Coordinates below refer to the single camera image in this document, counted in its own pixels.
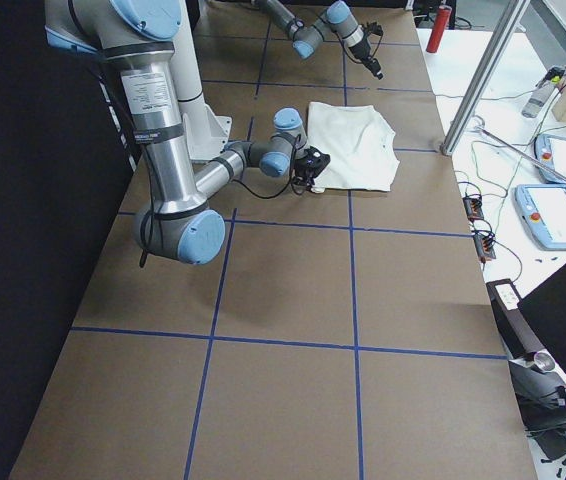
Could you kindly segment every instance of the blue joint cap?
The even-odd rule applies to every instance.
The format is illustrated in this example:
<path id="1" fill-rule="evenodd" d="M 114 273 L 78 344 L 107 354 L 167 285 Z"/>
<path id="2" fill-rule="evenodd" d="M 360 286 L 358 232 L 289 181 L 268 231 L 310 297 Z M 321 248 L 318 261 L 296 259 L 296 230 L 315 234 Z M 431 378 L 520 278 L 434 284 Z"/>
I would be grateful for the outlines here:
<path id="1" fill-rule="evenodd" d="M 176 249 L 176 258 L 193 265 L 208 263 L 219 253 L 224 239 L 223 217 L 214 210 L 205 210 L 185 227 Z"/>
<path id="2" fill-rule="evenodd" d="M 67 50 L 73 53 L 81 53 L 87 55 L 95 55 L 96 48 L 86 45 L 85 43 L 72 40 L 59 32 L 52 30 L 50 27 L 45 27 L 47 35 L 47 43 L 50 47 L 58 48 L 60 50 Z"/>
<path id="3" fill-rule="evenodd" d="M 299 57 L 301 57 L 303 60 L 311 57 L 314 53 L 314 47 L 309 43 L 303 42 L 301 40 L 297 40 L 292 44 L 292 46 L 294 47 L 294 50 L 296 50 L 296 53 L 299 54 Z"/>
<path id="4" fill-rule="evenodd" d="M 339 0 L 338 2 L 334 2 L 330 5 L 330 8 L 327 9 L 327 21 L 332 25 L 338 25 L 347 20 L 347 17 L 349 17 L 351 13 L 350 7 L 348 7 L 345 2 Z"/>
<path id="5" fill-rule="evenodd" d="M 282 108 L 274 114 L 274 128 L 277 130 L 294 130 L 302 125 L 301 115 L 294 108 Z"/>
<path id="6" fill-rule="evenodd" d="M 261 158 L 259 167 L 268 177 L 280 177 L 290 166 L 290 157 L 281 152 L 267 152 Z"/>
<path id="7" fill-rule="evenodd" d="M 181 26 L 181 5 L 175 0 L 110 0 L 130 27 L 150 40 L 171 40 Z"/>

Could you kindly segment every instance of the power strip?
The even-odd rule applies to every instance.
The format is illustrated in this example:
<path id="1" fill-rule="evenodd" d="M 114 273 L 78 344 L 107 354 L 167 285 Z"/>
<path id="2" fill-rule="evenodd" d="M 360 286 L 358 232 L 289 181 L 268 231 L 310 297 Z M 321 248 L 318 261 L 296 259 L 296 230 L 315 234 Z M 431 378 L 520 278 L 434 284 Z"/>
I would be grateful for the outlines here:
<path id="1" fill-rule="evenodd" d="M 481 263 L 489 262 L 490 260 L 496 260 L 496 254 L 494 253 L 494 246 L 490 244 L 489 237 L 483 232 L 474 232 L 472 236 L 474 240 L 474 247 L 476 248 L 476 254 L 479 257 Z"/>
<path id="2" fill-rule="evenodd" d="M 463 207 L 465 207 L 465 214 L 470 222 L 485 219 L 483 209 L 481 208 L 481 201 L 478 198 L 463 197 Z"/>

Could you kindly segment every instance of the white table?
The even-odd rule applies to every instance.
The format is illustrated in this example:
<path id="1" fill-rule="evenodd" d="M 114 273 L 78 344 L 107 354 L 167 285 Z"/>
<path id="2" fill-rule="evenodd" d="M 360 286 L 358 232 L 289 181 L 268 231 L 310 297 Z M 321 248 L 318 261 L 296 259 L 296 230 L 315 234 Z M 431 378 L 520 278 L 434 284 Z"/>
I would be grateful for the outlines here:
<path id="1" fill-rule="evenodd" d="M 443 128 L 447 131 L 461 102 L 461 98 L 448 97 L 464 95 L 485 51 L 491 32 L 446 31 L 436 54 L 425 51 L 430 30 L 419 29 L 418 34 L 432 82 L 432 89 L 437 95 L 441 122 Z M 482 98 L 513 97 L 532 90 L 545 72 L 546 68 L 525 34 L 516 33 L 504 52 Z M 488 131 L 510 143 L 527 144 L 550 104 L 548 102 L 548 105 L 536 119 L 526 119 L 520 112 L 528 98 L 529 94 L 518 98 L 482 100 L 476 113 L 485 120 Z M 543 122 L 541 131 L 565 125 L 565 123 L 557 122 L 550 112 Z M 554 132 L 566 136 L 566 128 Z M 468 180 L 465 178 L 465 173 L 470 182 L 481 188 L 483 194 L 497 193 L 502 195 L 503 190 L 477 177 L 471 151 L 473 142 L 477 140 L 488 141 L 479 134 L 468 131 L 455 150 L 453 162 L 455 170 L 458 171 L 457 178 L 459 181 Z M 533 154 L 531 147 L 521 148 L 527 153 Z M 509 149 L 493 148 L 478 143 L 474 144 L 474 149 L 479 173 L 483 178 L 499 185 L 507 185 L 511 181 L 511 187 L 519 184 L 543 183 L 536 167 L 526 160 L 522 160 L 516 175 L 513 177 L 520 157 Z M 465 192 L 465 187 L 464 184 L 460 185 L 461 192 Z M 468 189 L 468 192 L 474 191 L 472 187 Z M 501 205 L 502 211 L 499 222 L 497 218 Z M 566 252 L 542 250 L 530 237 L 515 213 L 512 188 L 510 188 L 510 194 L 505 201 L 495 196 L 485 197 L 483 199 L 483 212 L 494 228 L 497 228 L 498 225 L 496 230 L 497 240 L 516 252 L 521 258 L 523 270 L 516 286 L 522 296 L 527 295 L 566 263 Z M 495 247 L 495 252 L 497 259 L 488 262 L 485 266 L 483 272 L 485 281 L 516 277 L 519 272 L 519 264 L 514 256 L 498 245 Z M 560 465 L 561 459 L 552 464 L 541 463 L 540 459 L 543 458 L 543 453 L 533 440 L 530 440 L 530 449 L 534 456 L 539 480 L 557 478 L 558 468 L 562 467 Z M 564 477 L 565 474 L 566 467 L 563 467 L 562 476 Z"/>

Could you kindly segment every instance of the blue grid line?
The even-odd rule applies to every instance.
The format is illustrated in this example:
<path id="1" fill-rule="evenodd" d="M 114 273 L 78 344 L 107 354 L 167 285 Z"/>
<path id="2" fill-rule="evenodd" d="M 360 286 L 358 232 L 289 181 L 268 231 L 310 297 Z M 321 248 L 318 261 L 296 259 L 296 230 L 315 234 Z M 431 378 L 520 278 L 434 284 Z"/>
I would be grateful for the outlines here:
<path id="1" fill-rule="evenodd" d="M 311 84 L 311 83 L 307 83 L 307 84 L 300 84 L 300 83 L 299 83 L 299 84 L 295 84 L 295 83 L 261 82 L 261 85 L 267 85 L 267 86 L 270 86 L 270 87 L 327 88 L 327 89 L 332 89 L 332 90 L 340 90 L 340 89 L 343 88 L 343 86 L 339 86 L 339 85 L 315 85 L 315 84 Z"/>
<path id="2" fill-rule="evenodd" d="M 388 88 L 388 87 L 376 87 L 378 91 L 381 92 L 410 92 L 410 93 L 433 93 L 432 90 L 423 90 L 419 88 Z"/>
<path id="3" fill-rule="evenodd" d="M 507 360 L 505 355 L 496 355 L 490 353 L 463 353 L 463 352 L 442 352 L 435 350 L 414 350 L 409 348 L 385 348 L 385 347 L 358 347 L 358 350 L 364 352 L 379 353 L 398 353 L 402 355 L 426 355 L 433 357 L 455 357 L 455 358 L 478 358 L 481 360 Z"/>
<path id="4" fill-rule="evenodd" d="M 261 80 L 263 79 L 263 69 L 265 68 L 265 57 L 267 56 L 267 44 L 270 40 L 270 29 L 272 28 L 272 21 L 267 24 L 267 32 L 265 32 L 265 42 L 263 43 L 263 54 L 261 55 L 261 67 L 259 68 L 259 78 L 256 81 L 256 91 L 254 92 L 254 98 L 259 96 L 259 90 L 261 89 Z"/>
<path id="5" fill-rule="evenodd" d="M 228 83 L 231 85 L 256 85 L 257 82 L 248 82 L 246 80 L 217 80 L 214 78 L 201 79 L 202 83 Z"/>
<path id="6" fill-rule="evenodd" d="M 407 235 L 429 235 L 435 237 L 472 238 L 472 234 L 470 233 L 428 232 L 421 230 L 399 230 L 394 228 L 366 228 L 366 227 L 354 227 L 353 230 L 357 232 L 404 233 Z"/>
<path id="7" fill-rule="evenodd" d="M 340 345 L 337 343 L 324 343 L 324 342 L 302 342 L 293 340 L 277 340 L 267 338 L 247 338 L 247 337 L 231 337 L 231 336 L 210 336 L 196 333 L 179 333 L 179 332 L 161 332 L 150 330 L 131 330 L 122 328 L 108 328 L 108 327 L 87 327 L 76 326 L 71 327 L 70 330 L 76 332 L 92 332 L 92 333 L 109 333 L 117 335 L 137 335 L 145 337 L 168 337 L 168 338 L 184 338 L 191 340 L 214 340 L 215 342 L 228 342 L 228 343 L 248 343 L 257 345 L 275 345 L 283 347 L 303 347 L 303 348 L 318 348 L 329 350 L 355 350 L 354 345 Z M 390 348 L 390 347 L 374 347 L 359 345 L 357 350 L 364 352 L 377 352 L 377 353 L 395 353 L 402 355 L 420 355 L 420 356 L 433 356 L 433 357 L 455 357 L 455 358 L 477 358 L 483 360 L 507 360 L 505 355 L 495 355 L 489 353 L 464 353 L 464 352 L 444 352 L 438 350 L 417 350 L 409 348 Z"/>
<path id="8" fill-rule="evenodd" d="M 135 215 L 132 212 L 119 212 L 119 215 Z M 267 227 L 296 227 L 296 228 L 318 228 L 323 230 L 345 230 L 350 229 L 355 232 L 374 232 L 374 233 L 400 233 L 405 235 L 427 235 L 433 237 L 453 237 L 453 238 L 472 238 L 470 233 L 449 233 L 449 232 L 429 232 L 425 230 L 401 230 L 398 228 L 375 228 L 375 227 L 349 227 L 344 225 L 320 225 L 313 223 L 284 223 L 268 222 L 265 220 L 241 220 L 238 218 L 224 218 L 225 223 L 239 225 L 263 225 Z"/>
<path id="9" fill-rule="evenodd" d="M 282 222 L 266 222 L 262 220 L 239 220 L 237 219 L 235 223 L 243 225 L 265 225 L 273 227 L 299 227 L 299 228 L 322 228 L 327 230 L 349 230 L 349 227 L 339 226 L 339 225 L 318 225 L 311 223 L 282 223 Z"/>
<path id="10" fill-rule="evenodd" d="M 205 354 L 205 364 L 203 366 L 203 376 L 201 378 L 201 386 L 199 387 L 199 397 L 196 404 L 196 412 L 194 413 L 194 422 L 192 424 L 192 434 L 190 436 L 190 446 L 187 451 L 187 460 L 185 462 L 185 472 L 183 479 L 190 478 L 190 469 L 192 467 L 192 456 L 194 454 L 194 445 L 196 443 L 196 433 L 199 427 L 199 419 L 201 417 L 201 407 L 203 405 L 203 396 L 205 395 L 205 385 L 207 383 L 207 373 L 212 358 L 212 346 L 214 344 L 214 334 L 216 332 L 216 324 L 219 318 L 219 310 L 221 308 L 221 298 L 223 297 L 223 286 L 225 284 L 225 274 L 227 273 L 227 265 L 230 258 L 230 249 L 232 248 L 232 237 L 234 235 L 234 220 L 236 219 L 236 208 L 232 212 L 232 222 L 230 223 L 230 233 L 227 238 L 225 247 L 225 258 L 223 259 L 223 268 L 221 269 L 221 278 L 219 279 L 219 289 L 216 295 L 216 304 L 214 305 L 214 317 L 212 318 L 212 327 L 210 329 L 210 337 L 207 342 L 207 352 Z"/>
<path id="11" fill-rule="evenodd" d="M 186 339 L 195 339 L 195 340 L 210 339 L 209 335 L 199 335 L 195 333 L 157 332 L 152 330 L 130 330 L 125 328 L 73 326 L 70 330 L 74 332 L 117 333 L 121 335 L 138 335 L 145 337 L 170 337 L 170 338 L 186 338 Z"/>
<path id="12" fill-rule="evenodd" d="M 363 455 L 363 414 L 361 406 L 361 365 L 359 358 L 359 323 L 356 301 L 356 253 L 354 249 L 354 214 L 352 191 L 347 192 L 350 231 L 350 281 L 352 284 L 352 328 L 354 338 L 354 378 L 356 387 L 356 429 L 359 452 L 359 480 L 365 480 L 365 458 Z"/>
<path id="13" fill-rule="evenodd" d="M 354 350 L 354 347 L 352 345 L 339 345 L 336 343 L 320 343 L 320 342 L 301 342 L 301 341 L 293 341 L 293 340 L 274 340 L 268 338 L 215 336 L 214 340 L 221 342 L 233 342 L 233 343 L 252 343 L 258 345 L 280 345 L 285 347 L 321 348 L 328 350 Z"/>
<path id="14" fill-rule="evenodd" d="M 239 35 L 214 35 L 211 33 L 195 33 L 194 38 L 202 37 L 202 38 L 225 38 L 228 40 L 265 40 L 264 37 L 249 37 L 249 36 L 239 36 Z M 270 40 L 274 42 L 289 42 L 290 40 L 287 38 L 275 38 L 272 37 Z M 323 40 L 323 43 L 340 43 L 338 40 Z M 418 43 L 404 43 L 404 42 L 380 42 L 380 45 L 388 45 L 394 47 L 421 47 Z"/>
<path id="15" fill-rule="evenodd" d="M 345 54 L 343 54 L 343 74 L 345 75 Z M 280 82 L 248 82 L 245 80 L 218 80 L 218 79 L 205 79 L 201 80 L 203 83 L 228 83 L 234 85 L 254 85 L 254 86 L 269 86 L 269 87 L 293 87 L 293 88 L 327 88 L 332 90 L 359 90 L 359 91 L 367 91 L 367 90 L 377 90 L 381 92 L 406 92 L 406 93 L 432 93 L 432 90 L 422 90 L 422 89 L 414 89 L 414 88 L 389 88 L 389 87 L 356 87 L 356 86 L 348 86 L 348 85 L 317 85 L 313 83 L 280 83 Z"/>
<path id="16" fill-rule="evenodd" d="M 398 148 L 394 147 L 395 152 L 417 152 L 417 153 L 441 153 L 433 148 Z"/>
<path id="17" fill-rule="evenodd" d="M 252 128 L 254 127 L 254 116 L 250 117 L 250 124 L 247 126 L 247 138 L 246 141 L 250 142 L 252 140 Z"/>
<path id="18" fill-rule="evenodd" d="M 343 105 L 347 107 L 347 75 L 345 73 L 345 51 L 341 52 L 341 62 L 343 63 Z"/>

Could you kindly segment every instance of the metal pole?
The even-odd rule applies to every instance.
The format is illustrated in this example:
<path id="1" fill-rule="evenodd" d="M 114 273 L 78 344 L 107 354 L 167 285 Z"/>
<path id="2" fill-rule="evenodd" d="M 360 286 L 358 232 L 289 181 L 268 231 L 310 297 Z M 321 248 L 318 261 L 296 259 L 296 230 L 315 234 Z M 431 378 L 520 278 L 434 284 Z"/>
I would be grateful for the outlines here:
<path id="1" fill-rule="evenodd" d="M 547 165 L 545 165 L 543 162 L 539 162 L 536 158 L 528 155 L 527 153 L 519 150 L 518 148 L 516 148 L 514 145 L 511 145 L 509 143 L 507 143 L 505 140 L 500 139 L 499 137 L 497 137 L 496 135 L 494 135 L 493 133 L 488 132 L 487 130 L 485 130 L 485 128 L 479 127 L 477 129 L 478 132 L 481 132 L 483 135 L 487 136 L 488 138 L 491 138 L 492 140 L 496 140 L 497 142 L 499 142 L 501 145 L 508 147 L 509 149 L 515 151 L 516 153 L 518 153 L 520 156 L 522 156 L 523 158 L 525 158 L 526 160 L 528 160 L 529 162 L 532 162 L 534 165 L 536 165 L 538 168 L 545 170 L 546 172 L 554 175 L 555 177 L 557 177 L 559 180 L 561 180 L 563 183 L 566 183 L 566 176 L 557 172 L 556 170 L 554 170 L 551 167 L 548 167 Z"/>
<path id="2" fill-rule="evenodd" d="M 452 155 L 458 145 L 461 135 L 463 135 L 470 118 L 474 115 L 476 105 L 479 103 L 481 95 L 483 95 L 483 91 L 487 87 L 492 73 L 494 73 L 501 59 L 501 55 L 503 55 L 510 41 L 512 33 L 514 33 L 519 20 L 529 4 L 530 0 L 511 0 L 505 8 L 496 30 L 494 30 L 492 38 L 490 38 L 490 42 L 485 49 L 483 58 L 481 58 L 476 69 L 476 73 L 470 82 L 470 86 L 463 97 L 459 111 L 456 112 L 450 130 L 441 144 L 441 153 L 443 155 Z"/>

